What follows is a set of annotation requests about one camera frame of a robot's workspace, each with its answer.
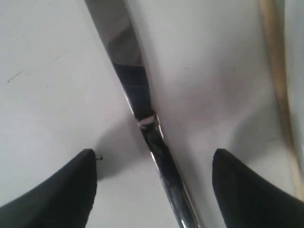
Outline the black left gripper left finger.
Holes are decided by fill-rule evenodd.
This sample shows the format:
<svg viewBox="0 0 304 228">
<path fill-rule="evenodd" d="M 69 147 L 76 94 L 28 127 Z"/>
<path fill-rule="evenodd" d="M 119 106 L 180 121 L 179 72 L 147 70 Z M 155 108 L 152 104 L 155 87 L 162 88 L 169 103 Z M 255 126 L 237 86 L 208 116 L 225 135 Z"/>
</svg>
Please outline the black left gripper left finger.
<svg viewBox="0 0 304 228">
<path fill-rule="evenodd" d="M 0 226 L 84 228 L 96 189 L 96 155 L 85 149 L 43 183 L 1 206 Z"/>
</svg>

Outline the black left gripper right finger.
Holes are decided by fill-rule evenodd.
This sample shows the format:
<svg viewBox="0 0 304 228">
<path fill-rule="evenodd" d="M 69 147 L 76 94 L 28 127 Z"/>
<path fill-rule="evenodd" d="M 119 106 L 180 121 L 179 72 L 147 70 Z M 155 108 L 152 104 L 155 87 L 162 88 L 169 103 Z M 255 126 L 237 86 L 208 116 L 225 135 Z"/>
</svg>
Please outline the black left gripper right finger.
<svg viewBox="0 0 304 228">
<path fill-rule="evenodd" d="M 212 161 L 212 186 L 228 228 L 302 228 L 304 203 L 280 190 L 226 149 Z"/>
</svg>

